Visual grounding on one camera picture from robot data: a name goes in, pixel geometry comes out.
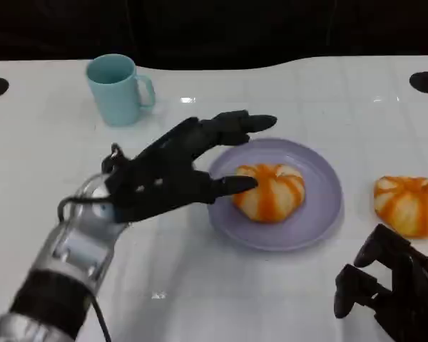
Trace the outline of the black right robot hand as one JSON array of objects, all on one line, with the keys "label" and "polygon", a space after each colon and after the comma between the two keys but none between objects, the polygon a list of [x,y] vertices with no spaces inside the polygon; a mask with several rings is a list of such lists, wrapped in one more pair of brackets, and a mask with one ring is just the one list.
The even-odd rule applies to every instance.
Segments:
[{"label": "black right robot hand", "polygon": [[[391,289],[363,271],[375,261],[391,270]],[[374,311],[393,341],[428,341],[428,256],[398,233],[378,224],[335,284],[336,318],[346,317],[359,304]]]}]

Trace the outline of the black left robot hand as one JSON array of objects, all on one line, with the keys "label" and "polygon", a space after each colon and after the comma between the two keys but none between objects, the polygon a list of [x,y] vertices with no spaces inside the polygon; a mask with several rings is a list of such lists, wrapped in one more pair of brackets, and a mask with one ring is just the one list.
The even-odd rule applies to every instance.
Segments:
[{"label": "black left robot hand", "polygon": [[219,197],[256,188],[258,182],[253,177],[213,179],[193,163],[216,146],[248,143],[250,134],[267,130],[276,122],[273,115],[251,115],[246,110],[207,120],[191,117],[133,159],[110,157],[104,166],[110,171],[106,188],[114,221],[139,222],[192,203],[212,204]]}]

